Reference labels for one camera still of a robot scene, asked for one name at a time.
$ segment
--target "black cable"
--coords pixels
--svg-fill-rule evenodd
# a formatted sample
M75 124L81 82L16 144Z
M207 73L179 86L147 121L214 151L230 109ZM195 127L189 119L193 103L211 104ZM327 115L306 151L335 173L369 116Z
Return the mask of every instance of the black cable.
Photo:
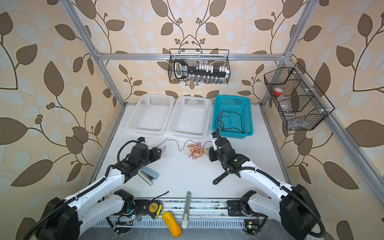
M67 206L68 204L70 204L71 202L75 201L76 199L84 196L85 194L89 193L90 191L92 191L93 189L95 189L96 187L98 187L100 184L102 184L102 182L105 181L105 177L103 177L98 183L96 183L95 185L93 185L92 187L86 189L85 191L81 192L80 194L76 195L76 197L73 197L67 201L65 201L64 203L58 205L56 208L54 208L53 210L51 210L49 213L47 213L45 216L43 216L28 232L27 234L24 236L24 239L23 240L29 240L29 238L31 237L31 235L33 234L33 232L45 221L47 220L48 218L50 218L53 214L57 213L58 211L62 210L65 206Z
M157 196L157 197L153 198L151 201L153 201L153 200L155 200L156 198L159 198L159 197L161 197L161 196L164 196L164 195L166 195L167 193L169 193L169 191L167 191L167 192L164 193L164 194L161 194L160 196Z
M134 142L134 143L137 144L137 141L135 141L135 140L130 140L129 142L126 142L126 143L120 148L120 150L119 150L119 152L118 152L118 162L120 162L120 153L121 153L122 149L123 149L125 146L127 146L128 144L130 144L131 142Z
M230 174L233 174L235 172L240 172L240 171L243 171L243 170L255 171L255 168L254 167L241 167L241 168L238 168L238 169L235 169L235 170L232 170L232 171L226 169L226 171L228 171L228 173L230 173ZM296 194L294 194L288 188L286 188L284 186L280 186L280 183L276 179L274 179L271 175L269 175L268 173L266 173L266 172L264 172L264 171L262 171L260 169L256 169L256 172L258 172L260 174L263 174L264 176L269 178L273 183L275 183L277 186L279 186L281 189L286 191L290 196L292 196L295 200L297 200L313 216L313 218L319 224L320 232L319 233L309 232L309 235L312 235L312 236L317 237L317 238L322 238L322 237L325 236L325 227L324 227L324 224L322 223L321 219L317 216L317 214L303 200L301 200Z
M263 221L262 221L262 223L260 224L259 228L256 229L256 231L253 232L255 235L256 235L256 233L258 233L258 232L261 230L261 228L262 228L262 227L264 226L264 224L266 223L267 219L268 219L268 216L265 216L264 219L263 219Z
M296 199L301 205L303 205L304 208L313 216L313 218L316 220L316 222L319 224L320 232L309 232L309 235L322 238L325 236L325 227L320 218L317 216L317 214L303 201L301 200L296 194L294 194L292 191L290 191L288 188L282 186L281 189L286 191L289 195L291 195L294 199Z
M111 164L111 165L109 165L109 166L107 167L107 171L105 172L105 177L108 176L108 173L109 173L111 167L113 167L113 164Z
M225 124L224 124L220 119L223 118L223 117L230 118L231 116L224 116L223 113L236 113L237 115L239 115L239 116L240 116L240 125L241 125L242 130L240 130L240 129L236 128L236 127L225 128ZM219 126L219 127L222 129L222 131L224 131L224 132L225 132L225 130L228 130L228 129L236 129L236 130L239 131L240 133L243 133L243 134L245 133L244 128L243 128L243 120L242 120L242 117L241 117L241 115L238 114L237 112L234 112L234 111L232 111L232 112L228 112L228 111L222 110L222 111L219 113L219 115L216 117L216 119L215 119L215 127L216 127L216 122L217 122L217 126Z
M116 233L116 234L119 234L119 230L112 224L111 220L109 219L109 217L106 217L105 218L107 220L107 223L108 225L112 228L112 230Z

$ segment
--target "white table surface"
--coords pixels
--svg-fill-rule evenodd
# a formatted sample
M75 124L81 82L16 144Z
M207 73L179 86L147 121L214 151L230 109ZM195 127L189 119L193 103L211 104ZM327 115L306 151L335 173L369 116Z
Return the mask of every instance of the white table surface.
M120 125L105 156L104 162L98 173L98 178L105 174L110 164L117 162L117 152L123 144L138 137L145 137L149 149L156 147L166 138L176 139L182 147L186 138L175 137L165 131L162 136L135 133L126 128L126 123L134 109L134 105L128 105L122 117ZM208 133L203 139L192 139L195 142L205 143L210 141L212 133L212 116L209 120ZM260 169L273 177L284 181L283 172L272 145L268 130L263 120L259 105L252 105L253 135L244 139L228 138L236 153L243 154L251 159ZM120 159L131 152L134 143L127 145L120 154ZM188 158L183 152L179 152L175 141L166 141L160 147L167 146L161 158L147 165L148 168L159 174L157 180L153 180L153 186L149 186L140 176L136 175L128 182L115 189L124 189L136 198L153 198L169 191L166 198L185 198L187 191L192 192L193 198L240 198L249 190L258 191L258 188L243 178L230 174L217 185L212 181L220 176L224 170L219 161L211 162L208 155L200 158Z

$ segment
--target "tangled wires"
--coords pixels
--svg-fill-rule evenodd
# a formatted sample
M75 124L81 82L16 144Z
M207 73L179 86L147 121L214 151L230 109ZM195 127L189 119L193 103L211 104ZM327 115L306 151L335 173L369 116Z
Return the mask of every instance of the tangled wires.
M192 159L199 158L203 156L204 154L208 153L209 148L204 148L204 145L201 146L201 142L198 142L196 144L191 144L188 146L186 150L184 150L184 154L188 155L188 157L192 157Z
M183 152L185 155L188 155L188 157L192 157L193 159L199 158L199 157L201 157L202 155L208 153L208 148L204 148L204 146L205 146L206 143L211 142L211 141L207 141L207 142L205 142L205 143L203 144L203 146L201 146L201 142L194 142L194 141L192 141L192 140L187 140L187 141L184 143L183 148L180 149L179 142L178 142L177 140L175 140L175 139L168 139L168 138L167 138L166 140L164 140L162 143L160 143L160 144L157 145L156 147L159 147L161 144L163 144L163 143L164 143L165 141L167 141L167 140L168 140L168 141L176 141L176 143L177 143L177 148L178 148L179 152L183 151L183 149L185 148L185 145L187 144L188 141L193 142L194 144L188 145L188 146L187 146L187 149L185 149L184 152ZM164 153L165 150L166 150L166 146L164 146L164 147L162 148L162 150L163 150L162 153Z
M232 120L231 127L225 126L225 123L228 122L228 120L226 120L225 118L229 118ZM234 111L228 112L225 110L221 110L220 114L215 119L215 127L219 127L220 131L224 131L224 132L227 132L227 131L228 132L236 132L236 130L237 130L239 133L245 133L244 128L243 128L243 119L242 119L240 114L238 114L237 112L234 112Z

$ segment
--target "red wire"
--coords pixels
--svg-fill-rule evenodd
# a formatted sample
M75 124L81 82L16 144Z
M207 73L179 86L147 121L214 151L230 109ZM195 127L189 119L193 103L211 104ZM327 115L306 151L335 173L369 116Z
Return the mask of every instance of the red wire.
M193 148L193 151L191 152L191 155L189 155L188 157L192 157L192 159L197 159L198 157L201 157L202 156L202 153L203 153L203 151L204 151L204 146L205 146L205 144L206 143L209 143L209 142L212 142L212 141L207 141L207 142L205 142L204 144L203 144L203 146L201 146L201 142L194 142L193 140L187 140L185 143L184 143L184 146L183 146L183 148L182 149L180 149L180 146L179 146L179 142L176 140L176 139L166 139L166 140L164 140L162 143L160 143L159 145L157 145L156 147L159 147L161 144L163 144L165 141L167 141L167 140L169 140L169 141L171 141L171 140L173 140L173 141L176 141L176 143L177 143L177 148L178 148L178 150L179 150L179 152L181 152L184 148L185 148L185 145L187 144L187 142L188 141L192 141L193 143L195 143L195 144L191 144L191 145L189 145L188 146L188 148ZM167 146L164 146L161 150L162 150L162 153L164 153L165 151L166 151L166 147Z
M187 140L185 143L184 143L184 146L183 146L183 148L182 149L180 149L180 146L179 146L179 142L176 140L176 139L166 139L166 140L164 140L162 143L160 143L159 145L157 145L156 147L159 147L161 144L163 144L165 141L167 141L167 140L169 140L169 141L171 141L171 140L173 140L173 141L176 141L176 143L177 143L177 148L179 149L179 152L181 152L184 148L185 148L185 145L187 144L187 142L188 141L192 141L192 140Z

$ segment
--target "tape measure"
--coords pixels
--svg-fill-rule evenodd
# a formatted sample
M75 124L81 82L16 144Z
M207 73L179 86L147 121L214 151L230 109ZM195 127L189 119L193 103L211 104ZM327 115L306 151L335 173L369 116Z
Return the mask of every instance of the tape measure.
M161 203L158 200L153 200L148 203L148 207L146 208L146 212L153 219L156 219L161 211Z

